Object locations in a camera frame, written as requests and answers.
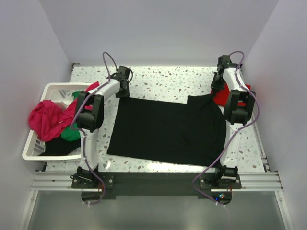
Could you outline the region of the black t-shirt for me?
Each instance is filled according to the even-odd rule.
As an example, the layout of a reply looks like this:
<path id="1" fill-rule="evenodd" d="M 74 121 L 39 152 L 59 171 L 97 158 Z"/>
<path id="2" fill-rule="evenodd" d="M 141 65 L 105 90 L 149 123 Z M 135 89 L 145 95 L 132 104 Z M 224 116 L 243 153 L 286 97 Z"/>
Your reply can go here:
<path id="1" fill-rule="evenodd" d="M 108 155 L 209 166 L 224 149 L 226 121 L 210 94 L 186 103 L 119 101 Z"/>

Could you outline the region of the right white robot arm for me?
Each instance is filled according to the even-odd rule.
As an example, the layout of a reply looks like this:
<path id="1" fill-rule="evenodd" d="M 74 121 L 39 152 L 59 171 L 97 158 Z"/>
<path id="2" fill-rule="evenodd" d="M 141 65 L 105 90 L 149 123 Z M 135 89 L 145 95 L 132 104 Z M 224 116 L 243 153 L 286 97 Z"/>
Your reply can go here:
<path id="1" fill-rule="evenodd" d="M 243 82 L 239 70 L 234 65 L 218 67 L 211 84 L 212 93 L 220 95 L 226 89 L 223 115 L 226 120 L 226 138 L 220 166 L 216 167 L 211 177 L 211 186 L 229 188 L 239 183 L 238 153 L 240 149 L 243 128 L 252 117 L 254 95 Z"/>

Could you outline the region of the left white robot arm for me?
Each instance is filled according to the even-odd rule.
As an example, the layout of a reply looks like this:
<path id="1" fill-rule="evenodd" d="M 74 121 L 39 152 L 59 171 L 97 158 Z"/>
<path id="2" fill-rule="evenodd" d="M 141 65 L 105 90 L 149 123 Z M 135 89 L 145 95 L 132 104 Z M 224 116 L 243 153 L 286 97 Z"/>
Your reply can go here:
<path id="1" fill-rule="evenodd" d="M 96 150 L 98 131 L 104 121 L 104 104 L 113 95 L 117 98 L 129 97 L 129 83 L 126 78 L 111 79 L 93 90 L 80 92 L 77 97 L 71 128 L 79 131 L 81 136 L 82 153 L 77 176 L 84 184 L 105 188 L 103 179 L 98 176 Z"/>

